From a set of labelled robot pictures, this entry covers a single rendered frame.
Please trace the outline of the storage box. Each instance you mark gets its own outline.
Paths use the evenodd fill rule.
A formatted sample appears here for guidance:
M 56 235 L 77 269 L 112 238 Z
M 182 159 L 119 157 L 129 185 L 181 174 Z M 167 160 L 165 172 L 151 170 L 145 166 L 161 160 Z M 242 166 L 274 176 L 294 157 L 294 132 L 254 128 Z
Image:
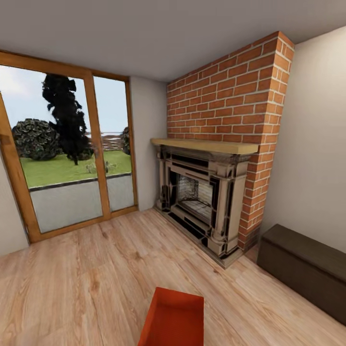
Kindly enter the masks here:
M 204 346 L 204 297 L 156 287 L 138 346 Z

